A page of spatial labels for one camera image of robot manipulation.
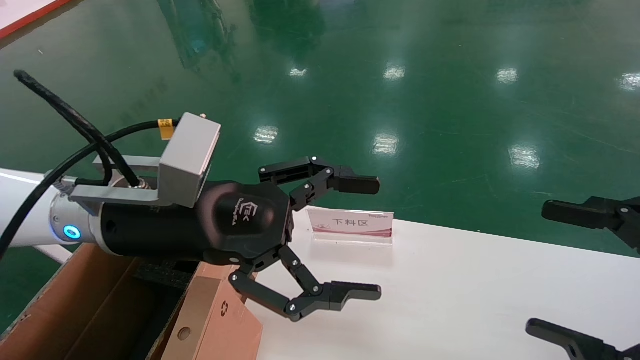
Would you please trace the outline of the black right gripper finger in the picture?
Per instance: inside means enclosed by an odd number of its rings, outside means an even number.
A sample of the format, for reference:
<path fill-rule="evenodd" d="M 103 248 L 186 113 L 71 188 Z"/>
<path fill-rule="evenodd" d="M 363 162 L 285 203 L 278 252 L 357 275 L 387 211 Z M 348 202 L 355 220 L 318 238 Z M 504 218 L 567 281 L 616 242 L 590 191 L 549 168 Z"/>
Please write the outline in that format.
<path fill-rule="evenodd" d="M 640 249 L 640 198 L 614 200 L 590 197 L 585 203 L 547 200 L 542 218 L 587 229 L 607 229 L 629 248 Z"/>
<path fill-rule="evenodd" d="M 570 360 L 638 360 L 640 358 L 640 344 L 623 351 L 617 350 L 599 338 L 535 317 L 526 322 L 525 332 L 531 337 L 563 348 Z"/>

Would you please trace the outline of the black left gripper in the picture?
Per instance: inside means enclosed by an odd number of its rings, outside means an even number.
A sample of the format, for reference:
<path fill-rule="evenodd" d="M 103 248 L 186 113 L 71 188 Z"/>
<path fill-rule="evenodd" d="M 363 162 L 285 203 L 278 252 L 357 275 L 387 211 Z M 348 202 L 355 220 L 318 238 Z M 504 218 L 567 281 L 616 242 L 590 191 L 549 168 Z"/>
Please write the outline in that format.
<path fill-rule="evenodd" d="M 105 203 L 105 248 L 115 255 L 266 267 L 291 236 L 290 196 L 270 182 L 208 181 L 193 208 Z"/>

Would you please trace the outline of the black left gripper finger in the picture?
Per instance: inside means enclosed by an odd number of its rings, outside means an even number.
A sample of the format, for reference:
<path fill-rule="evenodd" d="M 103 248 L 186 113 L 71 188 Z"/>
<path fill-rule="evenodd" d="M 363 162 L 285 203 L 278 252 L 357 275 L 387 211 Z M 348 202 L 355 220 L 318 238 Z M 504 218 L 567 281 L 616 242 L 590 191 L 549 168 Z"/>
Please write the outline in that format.
<path fill-rule="evenodd" d="M 317 311 L 341 312 L 349 300 L 377 301 L 382 297 L 382 288 L 375 284 L 341 281 L 321 284 L 287 245 L 275 252 L 274 259 L 281 262 L 301 287 L 299 296 L 289 299 L 251 279 L 250 274 L 258 269 L 256 265 L 242 264 L 229 276 L 229 281 L 242 296 L 291 322 L 301 321 Z"/>
<path fill-rule="evenodd" d="M 261 183 L 270 182 L 276 186 L 304 181 L 289 194 L 293 211 L 308 207 L 328 191 L 375 195 L 381 186 L 378 177 L 356 174 L 352 167 L 332 165 L 318 156 L 261 166 L 258 173 Z"/>

